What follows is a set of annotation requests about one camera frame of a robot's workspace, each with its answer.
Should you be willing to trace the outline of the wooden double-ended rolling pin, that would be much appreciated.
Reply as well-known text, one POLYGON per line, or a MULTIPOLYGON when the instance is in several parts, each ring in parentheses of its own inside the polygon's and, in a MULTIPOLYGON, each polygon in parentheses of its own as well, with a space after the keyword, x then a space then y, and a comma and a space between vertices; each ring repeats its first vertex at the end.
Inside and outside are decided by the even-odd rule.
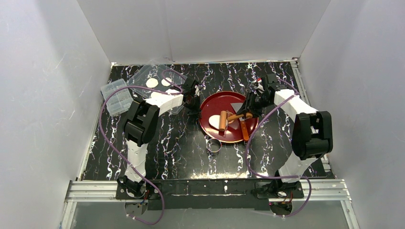
POLYGON ((250 113, 250 112, 247 112, 246 114, 239 114, 239 115, 234 114, 234 115, 229 116, 227 111, 221 111, 220 112, 220 118, 219 118, 219 126, 218 126, 219 128, 218 128, 218 130, 219 131, 225 131, 229 121, 233 121, 233 120, 239 119, 239 118, 249 119, 249 118, 252 118, 252 117, 253 117, 253 114, 250 113))

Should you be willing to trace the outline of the red round tray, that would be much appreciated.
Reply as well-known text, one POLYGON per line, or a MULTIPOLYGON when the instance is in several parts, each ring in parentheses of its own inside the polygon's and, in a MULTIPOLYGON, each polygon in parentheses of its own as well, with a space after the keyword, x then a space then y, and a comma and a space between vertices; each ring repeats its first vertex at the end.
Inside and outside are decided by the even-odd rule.
POLYGON ((233 115, 235 111, 231 104, 242 103, 244 100, 244 95, 231 91, 217 92, 208 96, 200 106, 200 127, 208 136, 218 139, 223 143, 238 143, 243 141, 243 132, 238 119, 229 123, 227 129, 221 132, 209 124, 209 118, 212 115, 219 115, 221 111, 227 111, 229 115, 233 115))

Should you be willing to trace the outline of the white dough piece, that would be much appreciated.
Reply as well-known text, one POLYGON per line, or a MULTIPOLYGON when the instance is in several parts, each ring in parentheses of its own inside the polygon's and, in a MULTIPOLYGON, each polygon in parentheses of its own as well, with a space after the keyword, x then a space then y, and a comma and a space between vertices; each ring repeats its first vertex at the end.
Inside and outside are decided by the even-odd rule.
POLYGON ((209 125, 214 128, 219 130, 219 124, 220 124, 220 115, 216 114, 216 115, 212 115, 209 117, 208 119, 209 125))

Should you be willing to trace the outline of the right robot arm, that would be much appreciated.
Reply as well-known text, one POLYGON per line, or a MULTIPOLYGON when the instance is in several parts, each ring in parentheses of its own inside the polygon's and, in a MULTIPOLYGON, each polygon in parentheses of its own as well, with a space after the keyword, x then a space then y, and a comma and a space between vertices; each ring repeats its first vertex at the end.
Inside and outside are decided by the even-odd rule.
POLYGON ((308 167, 333 149, 331 114, 305 103, 297 89, 275 74, 261 77, 255 91, 247 94, 228 120, 260 117, 263 109, 271 105, 274 108, 265 119, 282 109, 294 121, 292 153, 275 175, 269 177, 270 182, 256 183, 252 193, 261 199, 277 197, 280 192, 292 197, 308 167))

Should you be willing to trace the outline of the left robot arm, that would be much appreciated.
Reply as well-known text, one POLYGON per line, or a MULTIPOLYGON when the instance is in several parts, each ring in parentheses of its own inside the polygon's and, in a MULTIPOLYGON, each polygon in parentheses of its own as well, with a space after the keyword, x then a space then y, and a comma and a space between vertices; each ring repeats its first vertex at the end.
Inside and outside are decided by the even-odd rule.
POLYGON ((128 167, 124 176, 117 179, 118 185, 131 197, 142 198, 146 195, 147 148, 157 131, 159 117, 182 105, 199 113, 199 93, 199 83, 187 78, 182 85, 174 85, 164 93, 153 92, 149 98, 135 98, 132 102, 123 125, 128 167))

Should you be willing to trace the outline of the round dough wrapper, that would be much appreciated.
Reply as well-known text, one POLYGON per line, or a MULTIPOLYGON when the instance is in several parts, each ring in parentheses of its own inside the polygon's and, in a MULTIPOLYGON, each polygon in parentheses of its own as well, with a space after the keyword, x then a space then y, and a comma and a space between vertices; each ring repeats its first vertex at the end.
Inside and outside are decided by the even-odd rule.
POLYGON ((146 86, 148 87, 148 88, 155 88, 156 86, 158 86, 159 85, 159 81, 157 80, 157 79, 155 79, 155 78, 149 78, 147 81, 146 81, 146 86))
POLYGON ((170 87, 172 86, 172 80, 170 78, 165 77, 161 80, 161 84, 165 87, 170 87))
POLYGON ((158 98, 158 97, 160 97, 162 95, 164 95, 164 94, 161 94, 161 93, 158 93, 158 92, 152 92, 150 94, 150 97, 153 98, 153 99, 156 99, 156 98, 158 98))

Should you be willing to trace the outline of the clear plastic tray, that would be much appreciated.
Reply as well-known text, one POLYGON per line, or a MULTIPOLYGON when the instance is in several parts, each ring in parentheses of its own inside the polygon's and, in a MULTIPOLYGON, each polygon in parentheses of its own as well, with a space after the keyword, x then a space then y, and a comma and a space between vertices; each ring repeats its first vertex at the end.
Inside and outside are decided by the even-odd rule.
POLYGON ((145 65, 127 81, 133 92, 160 109, 159 115, 175 115, 184 107, 199 112, 199 84, 165 65, 145 65))

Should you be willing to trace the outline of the clear plastic compartment box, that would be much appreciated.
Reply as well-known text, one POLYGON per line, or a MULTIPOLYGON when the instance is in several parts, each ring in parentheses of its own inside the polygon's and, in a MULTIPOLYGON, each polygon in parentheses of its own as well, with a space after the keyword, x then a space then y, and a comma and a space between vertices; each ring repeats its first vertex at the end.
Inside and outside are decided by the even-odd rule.
MULTIPOLYGON (((113 92, 126 86, 127 83, 124 79, 118 79, 101 86, 101 94, 104 99, 107 99, 113 92)), ((114 117, 127 112, 131 106, 132 100, 131 93, 128 89, 115 93, 106 104, 110 116, 114 117)))

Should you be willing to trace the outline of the aluminium frame rail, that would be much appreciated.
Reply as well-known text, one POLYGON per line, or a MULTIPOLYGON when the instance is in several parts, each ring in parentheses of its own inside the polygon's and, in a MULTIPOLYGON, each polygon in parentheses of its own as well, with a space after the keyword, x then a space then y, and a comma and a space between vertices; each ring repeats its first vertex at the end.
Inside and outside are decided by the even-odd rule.
MULTIPOLYGON (((164 180, 155 184, 164 192, 165 209, 209 209, 209 208, 254 208, 264 210, 276 196, 259 199, 251 193, 255 185, 267 184, 258 179, 217 180, 164 180)), ((293 192, 294 201, 337 201, 340 203, 346 223, 350 229, 359 228, 352 198, 343 179, 302 180, 293 192)), ((146 197, 133 198, 115 181, 72 181, 65 198, 64 212, 59 228, 69 229, 73 225, 77 203, 118 202, 144 204, 144 209, 159 210, 160 200, 155 191, 146 197)))

